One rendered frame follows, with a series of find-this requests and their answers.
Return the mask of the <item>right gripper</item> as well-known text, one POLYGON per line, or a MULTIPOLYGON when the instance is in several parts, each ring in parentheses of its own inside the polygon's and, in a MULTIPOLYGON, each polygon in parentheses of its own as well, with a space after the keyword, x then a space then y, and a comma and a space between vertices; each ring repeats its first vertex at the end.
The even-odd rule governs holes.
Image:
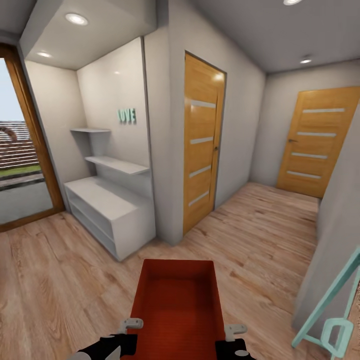
POLYGON ((246 348, 245 340, 243 338, 236 338, 235 341, 227 342, 226 340, 216 341, 215 349, 217 360, 228 360, 228 354, 231 348, 246 348))

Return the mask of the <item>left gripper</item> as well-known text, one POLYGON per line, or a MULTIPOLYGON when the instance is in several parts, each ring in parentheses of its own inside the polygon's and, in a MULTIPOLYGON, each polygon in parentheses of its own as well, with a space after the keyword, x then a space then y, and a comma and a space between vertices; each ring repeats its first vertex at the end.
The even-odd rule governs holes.
POLYGON ((122 358, 124 355, 135 355, 137 349, 137 334, 119 334, 118 335, 123 341, 123 352, 120 355, 122 358))

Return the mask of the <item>storage box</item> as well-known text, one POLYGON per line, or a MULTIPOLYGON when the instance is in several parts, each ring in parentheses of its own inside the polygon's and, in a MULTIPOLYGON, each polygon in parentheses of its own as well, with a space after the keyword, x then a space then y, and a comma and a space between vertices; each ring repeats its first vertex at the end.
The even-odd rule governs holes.
POLYGON ((145 259, 130 318, 143 320, 135 355, 119 360, 218 360, 224 320, 211 260, 145 259))

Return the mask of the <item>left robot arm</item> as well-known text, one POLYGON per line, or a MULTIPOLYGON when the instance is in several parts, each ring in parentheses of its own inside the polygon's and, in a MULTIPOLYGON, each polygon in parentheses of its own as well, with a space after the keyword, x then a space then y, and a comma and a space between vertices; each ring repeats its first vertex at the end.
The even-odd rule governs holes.
POLYGON ((137 334, 127 334, 127 329, 142 329, 140 318, 122 318, 117 335, 102 336, 98 342, 80 349, 63 360, 120 360, 124 355, 135 355, 137 334))

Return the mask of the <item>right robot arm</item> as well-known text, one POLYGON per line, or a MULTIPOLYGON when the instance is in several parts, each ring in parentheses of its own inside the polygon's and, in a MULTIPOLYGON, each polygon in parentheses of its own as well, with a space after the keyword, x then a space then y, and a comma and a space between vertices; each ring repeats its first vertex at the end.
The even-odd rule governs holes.
POLYGON ((248 326, 245 323, 225 324, 225 340, 215 342, 217 360, 257 360, 247 351, 245 340, 235 338, 235 334, 244 334, 247 331, 248 326))

